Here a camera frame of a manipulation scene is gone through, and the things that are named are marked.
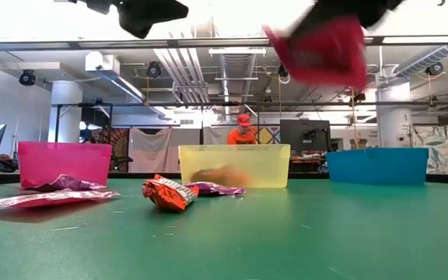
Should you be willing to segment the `orange white candy wrapper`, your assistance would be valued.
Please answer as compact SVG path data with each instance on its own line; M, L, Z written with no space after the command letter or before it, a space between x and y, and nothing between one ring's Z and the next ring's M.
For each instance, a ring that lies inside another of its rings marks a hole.
M163 211L183 212L198 197L199 187L186 187L156 174L143 183L142 194Z

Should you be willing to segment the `silver ceiling duct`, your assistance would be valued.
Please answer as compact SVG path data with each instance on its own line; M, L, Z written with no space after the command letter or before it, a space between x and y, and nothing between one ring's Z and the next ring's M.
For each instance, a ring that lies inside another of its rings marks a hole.
M409 77L421 70L428 68L438 62L448 58L448 44L433 47L416 58L412 58L409 62L399 65L393 70L393 77L398 79Z
M219 78L225 102L240 103L247 100L255 62L255 54L219 55Z

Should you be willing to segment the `green table mat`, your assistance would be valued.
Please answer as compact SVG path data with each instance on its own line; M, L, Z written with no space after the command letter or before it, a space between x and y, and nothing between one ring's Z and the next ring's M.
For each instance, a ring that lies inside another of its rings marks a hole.
M109 186L104 203L0 208L0 280L448 280L448 184L291 180L177 214L140 180Z

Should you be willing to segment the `orange candy pack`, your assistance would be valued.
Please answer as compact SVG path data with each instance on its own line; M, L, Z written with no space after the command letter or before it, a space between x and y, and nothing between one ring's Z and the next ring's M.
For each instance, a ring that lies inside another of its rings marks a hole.
M199 170L190 177L190 182L211 182L224 187L246 187L249 177L242 171L231 166L222 166L215 169Z

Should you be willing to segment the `white ceiling box unit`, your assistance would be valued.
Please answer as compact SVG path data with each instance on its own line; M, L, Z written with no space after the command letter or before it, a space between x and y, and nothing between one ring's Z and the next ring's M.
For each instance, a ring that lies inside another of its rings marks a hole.
M91 51L85 58L85 70L91 71L112 71L120 73L121 63L113 54L102 54L99 51Z

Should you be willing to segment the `person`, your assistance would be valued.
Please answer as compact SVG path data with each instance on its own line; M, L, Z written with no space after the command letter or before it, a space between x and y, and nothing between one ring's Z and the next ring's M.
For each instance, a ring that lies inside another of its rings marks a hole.
M251 132L252 125L250 116L248 114L241 114L236 119L237 127L231 130L227 135L226 143L228 145L254 145L256 140L254 134Z

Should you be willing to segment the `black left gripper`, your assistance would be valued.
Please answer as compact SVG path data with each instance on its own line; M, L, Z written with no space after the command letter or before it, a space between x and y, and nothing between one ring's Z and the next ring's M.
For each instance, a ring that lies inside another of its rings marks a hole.
M88 9L106 15L111 0L54 0L55 2L84 3ZM177 0L120 0L117 4L121 28L138 39L145 39L157 23L184 19L189 8Z

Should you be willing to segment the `blue plastic bin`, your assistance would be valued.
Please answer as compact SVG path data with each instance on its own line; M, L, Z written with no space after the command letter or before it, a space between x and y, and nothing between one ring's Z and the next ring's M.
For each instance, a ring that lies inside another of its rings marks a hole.
M422 185L429 151L426 148L368 148L329 152L332 181L373 185Z

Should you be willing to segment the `grey overhead beam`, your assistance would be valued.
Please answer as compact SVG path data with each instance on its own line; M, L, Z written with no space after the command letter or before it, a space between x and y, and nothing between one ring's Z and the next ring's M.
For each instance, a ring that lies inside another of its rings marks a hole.
M366 37L367 46L421 46L446 45L448 35L434 36L377 36ZM0 40L0 51L64 51L115 50L193 47L270 47L266 37L196 38L161 40L68 40L68 41L10 41Z

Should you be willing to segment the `white hanging cloth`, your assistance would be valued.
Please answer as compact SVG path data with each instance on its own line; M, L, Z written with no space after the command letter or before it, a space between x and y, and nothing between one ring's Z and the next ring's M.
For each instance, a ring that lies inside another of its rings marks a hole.
M138 128L129 132L130 173L180 173L179 146L197 145L199 129L164 128L147 134Z

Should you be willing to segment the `red-pink plastic bin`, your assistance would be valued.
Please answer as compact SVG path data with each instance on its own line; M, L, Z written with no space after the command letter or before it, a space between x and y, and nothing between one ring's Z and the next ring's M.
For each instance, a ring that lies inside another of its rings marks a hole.
M112 146L108 144L19 142L19 177L23 188L47 184L61 175L106 184Z

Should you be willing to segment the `black computer monitor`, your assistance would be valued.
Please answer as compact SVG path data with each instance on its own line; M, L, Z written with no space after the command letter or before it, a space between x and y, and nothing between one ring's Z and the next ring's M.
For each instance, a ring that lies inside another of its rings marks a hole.
M331 148L331 130L329 121L307 119L280 120L280 139L289 144L296 155L303 152L329 152Z

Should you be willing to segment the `black metal rack frame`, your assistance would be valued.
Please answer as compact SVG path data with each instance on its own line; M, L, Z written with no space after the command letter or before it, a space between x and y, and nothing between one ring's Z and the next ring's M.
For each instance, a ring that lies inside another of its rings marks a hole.
M207 103L53 103L52 107L57 109L54 125L54 141L58 142L59 139L59 126L62 107L108 107L110 114L112 114L114 107L240 107L240 106L255 106L257 108L257 114L259 114L259 107L279 107L294 106L294 107L341 107L348 106L349 102L293 102L293 101L278 101L278 102L207 102ZM376 102L362 102L354 103L352 106L432 106L443 105L448 106L448 101L376 101Z

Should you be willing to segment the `white round column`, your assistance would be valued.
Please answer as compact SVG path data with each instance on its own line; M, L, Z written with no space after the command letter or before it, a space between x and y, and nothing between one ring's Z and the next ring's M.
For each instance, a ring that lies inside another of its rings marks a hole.
M49 142L78 143L82 109L83 87L77 82L55 81L51 88Z
M392 86L379 86L376 102L410 101L410 82L398 82ZM411 147L411 107L408 105L377 105L376 119L380 147Z

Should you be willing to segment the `yellow-green translucent plastic bin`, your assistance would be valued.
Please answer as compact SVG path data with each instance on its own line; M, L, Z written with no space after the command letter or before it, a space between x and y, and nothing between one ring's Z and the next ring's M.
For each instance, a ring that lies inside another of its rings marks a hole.
M244 172L249 183L242 188L285 188L288 183L290 146L266 145L181 145L182 181L190 182L199 170L231 166Z

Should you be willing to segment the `magenta candy pack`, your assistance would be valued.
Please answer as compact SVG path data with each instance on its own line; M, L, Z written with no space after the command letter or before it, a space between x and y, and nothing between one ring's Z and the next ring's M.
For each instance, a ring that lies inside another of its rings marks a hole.
M61 174L50 183L33 187L23 187L26 191L54 192L54 191L101 191L107 189L106 185L75 179L73 176Z
M185 187L198 188L199 196L238 196L246 193L244 188L239 187L225 187L220 184L212 182L194 182L184 185Z

